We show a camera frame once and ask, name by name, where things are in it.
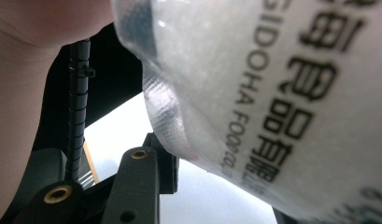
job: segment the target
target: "skin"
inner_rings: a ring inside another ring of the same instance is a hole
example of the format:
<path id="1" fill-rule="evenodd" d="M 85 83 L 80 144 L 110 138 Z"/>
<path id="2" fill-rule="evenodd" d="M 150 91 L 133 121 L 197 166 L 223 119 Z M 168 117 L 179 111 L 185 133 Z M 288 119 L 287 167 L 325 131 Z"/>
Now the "skin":
<path id="1" fill-rule="evenodd" d="M 111 22 L 109 0 L 0 0 L 0 218 L 28 161 L 53 60 Z"/>

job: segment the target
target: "black rod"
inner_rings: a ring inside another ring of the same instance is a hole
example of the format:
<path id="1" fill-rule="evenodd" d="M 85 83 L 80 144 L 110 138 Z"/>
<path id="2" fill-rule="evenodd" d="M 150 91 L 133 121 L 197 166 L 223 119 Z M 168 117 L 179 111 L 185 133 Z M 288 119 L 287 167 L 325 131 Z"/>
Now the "black rod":
<path id="1" fill-rule="evenodd" d="M 77 182 L 84 142 L 88 82 L 89 77 L 95 75 L 94 70 L 89 67 L 90 48 L 90 39 L 72 44 L 69 65 L 69 132 L 65 179 Z"/>

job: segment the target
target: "white surface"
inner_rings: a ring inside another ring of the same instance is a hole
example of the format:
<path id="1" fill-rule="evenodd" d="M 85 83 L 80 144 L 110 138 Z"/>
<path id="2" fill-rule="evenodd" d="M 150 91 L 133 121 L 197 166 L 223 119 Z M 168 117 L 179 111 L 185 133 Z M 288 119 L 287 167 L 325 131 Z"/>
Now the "white surface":
<path id="1" fill-rule="evenodd" d="M 88 127 L 89 151 L 101 181 L 114 175 L 121 155 L 152 132 L 142 94 Z M 180 161 L 178 192 L 161 196 L 162 224 L 276 224 L 272 207 L 187 161 Z"/>

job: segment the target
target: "screw hole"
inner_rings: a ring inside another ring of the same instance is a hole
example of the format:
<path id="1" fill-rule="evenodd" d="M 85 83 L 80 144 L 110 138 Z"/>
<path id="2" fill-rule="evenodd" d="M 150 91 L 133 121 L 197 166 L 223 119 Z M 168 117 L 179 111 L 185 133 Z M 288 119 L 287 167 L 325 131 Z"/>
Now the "screw hole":
<path id="1" fill-rule="evenodd" d="M 147 151 L 138 150 L 132 153 L 132 158 L 136 160 L 144 159 L 148 155 Z"/>
<path id="2" fill-rule="evenodd" d="M 120 221 L 124 223 L 129 223 L 135 220 L 136 214 L 134 211 L 125 211 L 120 216 Z"/>
<path id="3" fill-rule="evenodd" d="M 64 195 L 65 195 L 65 190 L 59 189 L 56 192 L 53 192 L 50 197 L 52 199 L 59 199 L 59 198 L 63 197 Z"/>
<path id="4" fill-rule="evenodd" d="M 72 192 L 72 187 L 68 185 L 51 189 L 44 197 L 45 203 L 59 203 L 67 199 Z"/>

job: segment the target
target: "plastic bag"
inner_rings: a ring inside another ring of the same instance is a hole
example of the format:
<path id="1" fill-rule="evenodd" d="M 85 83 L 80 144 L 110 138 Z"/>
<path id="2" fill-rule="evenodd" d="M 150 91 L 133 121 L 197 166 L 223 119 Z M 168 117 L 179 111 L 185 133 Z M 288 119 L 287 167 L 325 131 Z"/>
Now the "plastic bag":
<path id="1" fill-rule="evenodd" d="M 112 5 L 167 150 L 303 222 L 382 223 L 382 1 Z"/>

